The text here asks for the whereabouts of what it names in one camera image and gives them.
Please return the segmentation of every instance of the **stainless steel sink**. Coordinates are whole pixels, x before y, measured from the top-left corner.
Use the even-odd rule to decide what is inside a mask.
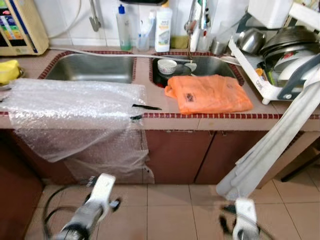
[[[45,79],[130,84],[133,81],[133,68],[133,57],[75,53],[60,58]]]
[[[187,56],[166,56],[166,57],[173,57],[178,59],[188,59]],[[196,76],[209,76],[209,75],[221,75],[225,77],[232,77],[236,78],[234,72],[229,67],[229,65],[219,60],[213,56],[193,56],[193,62],[197,64],[196,70],[193,72]],[[152,77],[153,82],[161,87],[165,87],[168,82],[168,78],[163,78],[158,70],[158,59],[152,60]]]

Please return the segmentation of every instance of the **metal pot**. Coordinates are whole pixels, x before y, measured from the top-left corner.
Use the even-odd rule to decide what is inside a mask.
[[[266,43],[266,35],[256,28],[240,33],[237,46],[248,54],[257,54]]]

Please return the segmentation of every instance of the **white cloth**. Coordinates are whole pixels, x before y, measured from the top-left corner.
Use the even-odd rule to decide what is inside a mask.
[[[320,104],[320,68],[304,84],[282,118],[219,182],[216,191],[228,200],[248,197]]]

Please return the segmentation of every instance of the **white hose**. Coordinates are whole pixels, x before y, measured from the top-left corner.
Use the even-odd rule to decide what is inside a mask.
[[[79,54],[87,54],[92,56],[100,56],[100,57],[136,57],[136,58],[150,58],[150,59],[168,59],[168,60],[174,60],[177,62],[183,62],[183,63],[190,63],[191,60],[188,59],[180,59],[180,58],[174,58],[174,57],[168,57],[168,56],[156,56],[156,55],[146,55],[146,54],[100,54],[100,53],[94,53],[94,52],[88,52],[88,51],[81,51],[76,50],[72,48],[64,48],[64,47],[49,47],[50,50],[59,50],[59,51],[71,51]]]
[[[75,24],[75,22],[76,22],[76,20],[77,20],[77,18],[78,18],[78,16],[79,16],[79,13],[80,13],[82,0],[78,0],[78,2],[79,2],[79,3],[78,3],[78,9],[77,9],[77,11],[76,11],[76,15],[75,15],[73,21],[72,21],[63,31],[61,31],[61,32],[59,32],[59,33],[56,33],[56,34],[54,34],[54,35],[48,36],[49,39],[56,38],[56,37],[60,36],[61,34],[66,33],[66,32]]]

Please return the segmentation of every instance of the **bubble wrap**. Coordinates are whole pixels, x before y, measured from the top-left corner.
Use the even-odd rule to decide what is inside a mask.
[[[145,87],[98,81],[19,79],[1,104],[15,133],[40,157],[64,160],[75,179],[101,173],[118,182],[154,179],[145,165]]]

